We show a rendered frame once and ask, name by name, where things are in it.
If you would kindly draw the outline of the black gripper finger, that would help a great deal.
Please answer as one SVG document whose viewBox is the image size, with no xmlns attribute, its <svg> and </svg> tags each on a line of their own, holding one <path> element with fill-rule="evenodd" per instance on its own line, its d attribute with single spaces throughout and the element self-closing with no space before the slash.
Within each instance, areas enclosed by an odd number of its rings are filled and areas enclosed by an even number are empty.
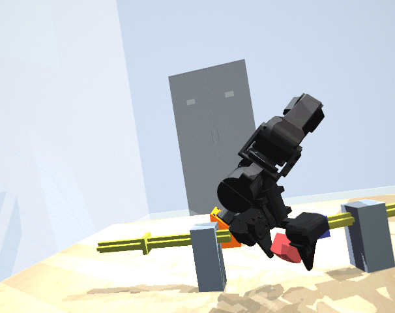
<svg viewBox="0 0 395 313">
<path fill-rule="evenodd" d="M 300 258 L 307 271 L 310 271 L 313 268 L 316 244 L 317 240 L 309 246 L 297 245 L 292 242 L 289 243 L 289 245 L 297 248 Z"/>
<path fill-rule="evenodd" d="M 263 238 L 263 240 L 257 240 L 257 244 L 264 251 L 264 253 L 268 256 L 268 258 L 271 259 L 274 256 L 274 253 L 271 251 L 272 239 L 271 239 L 270 230 L 266 234 L 266 236 Z"/>
</svg>

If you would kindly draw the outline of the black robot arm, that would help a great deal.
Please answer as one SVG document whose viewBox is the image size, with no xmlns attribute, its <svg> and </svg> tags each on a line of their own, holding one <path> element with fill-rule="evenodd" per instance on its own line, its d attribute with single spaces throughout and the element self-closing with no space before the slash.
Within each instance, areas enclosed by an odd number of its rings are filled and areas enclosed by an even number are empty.
<svg viewBox="0 0 395 313">
<path fill-rule="evenodd" d="M 281 176 L 286 177 L 296 164 L 301 157 L 301 141 L 325 117 L 323 106 L 309 94 L 293 97 L 284 109 L 284 116 L 262 122 L 239 151 L 243 159 L 238 168 L 218 185 L 218 199 L 224 208 L 216 214 L 229 226 L 238 243 L 254 246 L 276 227 L 266 205 L 256 203 L 257 207 L 252 207 L 252 204 L 262 191 L 273 187 Z M 278 173 L 275 166 L 282 167 L 285 163 Z M 240 214 L 232 222 L 237 213 Z"/>
</svg>

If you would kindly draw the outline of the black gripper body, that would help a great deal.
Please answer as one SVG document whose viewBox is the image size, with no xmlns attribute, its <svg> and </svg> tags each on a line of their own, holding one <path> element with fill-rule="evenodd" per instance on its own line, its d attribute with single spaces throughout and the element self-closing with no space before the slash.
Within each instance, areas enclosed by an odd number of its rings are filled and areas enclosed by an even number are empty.
<svg viewBox="0 0 395 313">
<path fill-rule="evenodd" d="M 262 191 L 252 207 L 257 207 L 256 203 L 266 205 L 276 223 L 275 228 L 285 229 L 286 237 L 292 243 L 302 246 L 313 244 L 329 229 L 326 217 L 320 213 L 302 212 L 295 218 L 288 218 L 292 209 L 291 206 L 284 205 L 281 196 L 283 191 L 284 187 L 276 183 Z"/>
</svg>

